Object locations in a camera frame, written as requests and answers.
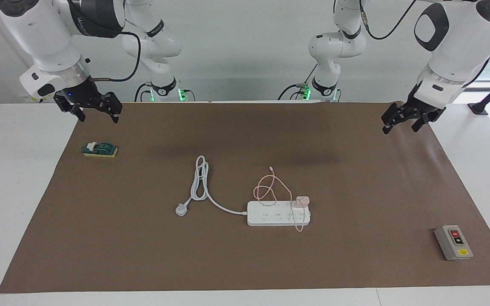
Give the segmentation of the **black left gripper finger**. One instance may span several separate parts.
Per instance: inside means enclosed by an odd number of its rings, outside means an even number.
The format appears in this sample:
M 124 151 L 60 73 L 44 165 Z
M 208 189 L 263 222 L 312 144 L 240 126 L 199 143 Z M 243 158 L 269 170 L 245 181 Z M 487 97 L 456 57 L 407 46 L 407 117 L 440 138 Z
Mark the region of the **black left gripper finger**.
M 407 121 L 410 118 L 411 109 L 401 106 L 396 102 L 390 104 L 387 110 L 381 116 L 383 122 L 383 133 L 389 134 L 394 126 Z
M 418 132 L 424 125 L 430 122 L 436 122 L 440 116 L 441 114 L 421 114 L 414 124 L 412 124 L 412 130 Z

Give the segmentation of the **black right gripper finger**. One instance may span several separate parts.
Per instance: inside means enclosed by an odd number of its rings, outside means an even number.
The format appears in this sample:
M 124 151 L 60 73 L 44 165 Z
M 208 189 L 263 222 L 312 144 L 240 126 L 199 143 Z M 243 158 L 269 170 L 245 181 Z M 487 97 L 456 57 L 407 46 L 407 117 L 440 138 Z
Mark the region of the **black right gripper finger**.
M 115 93 L 108 92 L 99 95 L 98 110 L 108 114 L 115 124 L 119 121 L 122 108 L 123 105 Z
M 78 118 L 80 122 L 84 122 L 85 114 L 76 103 L 70 103 L 66 97 L 53 97 L 55 103 L 64 113 L 71 113 Z

